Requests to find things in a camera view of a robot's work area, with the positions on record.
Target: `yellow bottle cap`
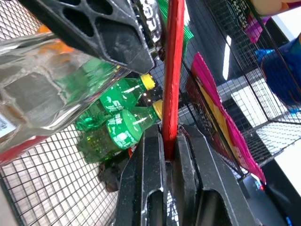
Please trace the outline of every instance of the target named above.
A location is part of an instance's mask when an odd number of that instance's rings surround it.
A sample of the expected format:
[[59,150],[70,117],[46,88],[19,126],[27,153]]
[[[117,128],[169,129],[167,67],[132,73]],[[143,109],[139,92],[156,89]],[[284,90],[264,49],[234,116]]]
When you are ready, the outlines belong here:
[[155,82],[152,79],[152,76],[150,74],[143,74],[140,76],[140,78],[141,78],[146,90],[155,88]]
[[162,119],[162,105],[163,101],[162,100],[157,100],[155,103],[152,104],[157,116]]

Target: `wire mesh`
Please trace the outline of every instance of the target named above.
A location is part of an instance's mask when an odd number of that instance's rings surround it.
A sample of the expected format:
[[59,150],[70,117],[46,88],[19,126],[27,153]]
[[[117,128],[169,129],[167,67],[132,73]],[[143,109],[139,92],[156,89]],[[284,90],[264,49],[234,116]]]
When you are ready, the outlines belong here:
[[76,148],[73,125],[2,167],[0,173],[23,225],[105,225],[116,193],[97,179]]
[[[196,125],[236,176],[241,169],[223,143],[195,83],[190,81],[189,65],[200,52],[214,76],[222,103],[243,133],[254,159],[264,165],[283,149],[301,138],[301,114],[291,115],[273,94],[258,66],[255,51],[271,48],[265,34],[256,44],[249,41],[229,11],[226,0],[187,1],[186,25],[194,38],[188,43],[181,68],[179,122]],[[0,39],[35,33],[40,23],[17,1],[0,1]],[[226,46],[230,46],[229,73],[223,75]],[[157,81],[156,98],[162,96],[164,63],[156,60],[151,75]],[[196,92],[197,99],[191,98]],[[109,225],[117,193],[107,193],[97,180],[98,166],[86,164],[76,149],[80,133],[71,125],[1,168],[1,185],[20,225]],[[168,205],[176,225],[173,198]]]
[[34,34],[40,22],[18,1],[0,1],[0,40]]
[[[276,123],[300,124],[300,114],[290,114],[287,106],[271,91],[255,54],[259,49],[273,48],[273,40],[262,29],[261,37],[258,32],[258,41],[252,43],[233,16],[227,0],[188,1],[187,4],[188,27],[195,38],[188,44],[184,61],[190,65],[194,54],[200,52],[214,77],[224,108],[242,132],[255,161],[264,165],[298,140],[301,132],[299,125],[294,125],[294,131],[290,132],[288,124]],[[225,76],[227,48],[229,65]],[[247,172],[231,158],[222,136],[210,120],[199,89],[195,90],[195,84],[189,81],[189,73],[188,67],[182,66],[182,98],[199,130],[239,178]]]
[[[294,114],[296,105],[299,105],[298,99],[301,95],[300,82],[291,72],[288,61],[283,59],[279,52],[279,47],[276,46],[274,40],[271,38],[269,31],[265,27],[267,19],[260,19],[258,13],[254,10],[249,0],[240,1],[237,10],[244,11],[244,7],[251,8],[248,15],[244,15],[246,20],[252,16],[252,23],[257,26],[243,29],[239,19],[236,17],[236,12],[233,8],[234,1],[230,0],[204,0],[207,8],[209,9],[217,27],[221,31],[224,39],[230,37],[231,42],[228,43],[230,50],[233,54],[234,61],[236,61],[240,71],[244,74],[247,82],[250,85],[255,97],[261,106],[261,109],[269,121],[277,121],[279,116],[289,116],[293,112],[294,117],[287,117],[287,122],[300,124],[301,118]],[[246,35],[252,34],[254,41]],[[265,56],[266,61],[274,61],[273,68],[266,73],[263,73],[262,67],[259,65],[258,56],[256,52],[262,49],[273,49],[274,54]],[[284,100],[284,96],[292,90],[290,101]]]

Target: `fluorescent light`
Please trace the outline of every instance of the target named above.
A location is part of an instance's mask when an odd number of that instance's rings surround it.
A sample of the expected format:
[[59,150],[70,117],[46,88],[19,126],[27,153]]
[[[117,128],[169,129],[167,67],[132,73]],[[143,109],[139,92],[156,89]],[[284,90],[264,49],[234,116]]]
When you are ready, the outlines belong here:
[[227,43],[225,46],[225,55],[224,55],[224,66],[222,69],[222,75],[225,80],[228,79],[228,74],[229,74],[229,59],[230,59],[230,46],[231,46],[231,38],[230,36],[227,35]]

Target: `plastic packaging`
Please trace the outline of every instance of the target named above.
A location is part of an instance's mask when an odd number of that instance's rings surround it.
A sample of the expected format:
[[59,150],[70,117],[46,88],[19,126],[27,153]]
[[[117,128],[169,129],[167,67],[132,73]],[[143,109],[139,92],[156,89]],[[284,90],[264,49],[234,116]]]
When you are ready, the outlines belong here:
[[301,109],[301,34],[279,48],[291,70],[289,74],[274,50],[256,51],[261,70],[272,92],[292,113]]
[[99,128],[87,131],[78,143],[87,163],[100,162],[137,144],[142,133],[162,117],[162,100],[150,107],[124,109]]
[[194,56],[191,72],[200,80],[201,83],[197,81],[198,87],[204,95],[204,98],[239,165],[250,173],[255,174],[263,183],[265,183],[265,176],[251,156],[244,137],[222,106],[212,74],[199,53]]
[[76,128],[87,130],[99,127],[122,109],[134,107],[142,94],[155,87],[151,75],[138,79],[124,78],[115,83],[96,100],[77,120]]
[[90,60],[102,61],[61,47],[50,32],[1,42],[0,166],[68,126],[129,73],[112,65],[74,73]]

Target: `metal grid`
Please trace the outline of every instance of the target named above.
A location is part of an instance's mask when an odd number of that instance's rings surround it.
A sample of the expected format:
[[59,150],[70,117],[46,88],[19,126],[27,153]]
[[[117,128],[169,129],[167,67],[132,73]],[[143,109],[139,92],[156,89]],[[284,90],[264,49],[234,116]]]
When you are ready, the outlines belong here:
[[[271,93],[263,80],[253,54],[253,51],[259,47],[250,43],[237,24],[233,24],[228,8],[225,8],[222,3],[225,3],[225,0],[204,0],[194,3],[193,7],[199,16],[190,15],[188,27],[194,33],[195,38],[188,44],[184,61],[190,65],[194,54],[198,51],[202,55],[208,54],[205,46],[210,45],[223,55],[226,44],[225,34],[235,37],[232,40],[230,54],[235,59],[229,68],[232,77],[227,81],[223,81],[218,76],[214,79],[218,84],[217,88],[224,107],[243,132],[252,156],[263,165],[301,137],[299,125],[294,125],[292,129],[289,124],[269,123],[268,120],[298,123],[300,115],[287,114],[285,107],[278,106],[279,100]],[[35,33],[39,22],[18,2],[0,1],[0,6],[3,20],[3,24],[0,23],[4,37],[2,39]],[[219,6],[220,11],[214,12],[214,6]],[[216,32],[217,25],[219,31],[222,31],[223,43],[199,32],[197,28],[200,27],[201,22],[203,22],[201,27],[206,30],[207,34]],[[164,64],[159,59],[157,67],[151,71],[151,74],[163,87]],[[180,105],[179,122],[188,125],[196,124],[209,138],[215,134],[219,135],[208,120],[206,110],[189,99],[185,87],[190,77],[188,68],[182,67],[181,74],[179,98],[185,106]],[[4,190],[8,191],[8,199],[20,225],[106,225],[110,223],[117,194],[106,193],[96,179],[96,164],[87,165],[82,160],[75,147],[79,136],[74,126],[70,126],[0,170],[1,185],[5,188]],[[228,155],[229,153],[223,154],[227,157],[224,159],[232,169],[241,170],[243,174],[246,174],[245,170],[237,166],[235,160],[228,161],[231,159]]]
[[0,1],[0,40],[34,34],[40,25],[18,1]]
[[74,125],[1,168],[20,225],[106,225],[116,193],[97,179],[98,165],[86,164]]
[[230,1],[227,0],[204,0],[205,5],[209,9],[212,18],[220,29],[224,39],[227,37],[232,38],[229,46],[234,61],[255,94],[264,116],[269,121],[278,121],[278,118],[281,118],[281,116],[288,116],[286,122],[301,124],[300,116],[295,115],[294,117],[289,117],[291,114],[288,111],[288,108],[292,108],[292,105],[286,105],[280,101],[276,95],[269,94],[271,89],[267,86],[267,83],[263,79],[264,75],[260,69],[258,59],[255,54],[255,51],[260,49],[274,49],[277,53],[276,56],[272,56],[271,54],[267,55],[266,59],[277,58],[278,64],[274,65],[275,67],[273,72],[282,73],[282,79],[278,84],[278,93],[282,95],[287,89],[293,90],[295,87],[299,87],[299,84],[298,81],[295,81],[289,66],[283,60],[283,57],[278,50],[279,46],[276,46],[267,28],[263,25],[262,20],[259,18],[258,13],[253,9],[250,1],[244,0],[242,2],[250,7],[252,14],[254,14],[254,16],[258,19],[254,19],[254,21],[260,24],[260,26],[254,28],[254,31],[257,32],[256,36],[258,40],[256,43],[251,43],[248,36],[244,33],[237,22],[237,19],[234,18],[233,13],[230,12],[229,2]]

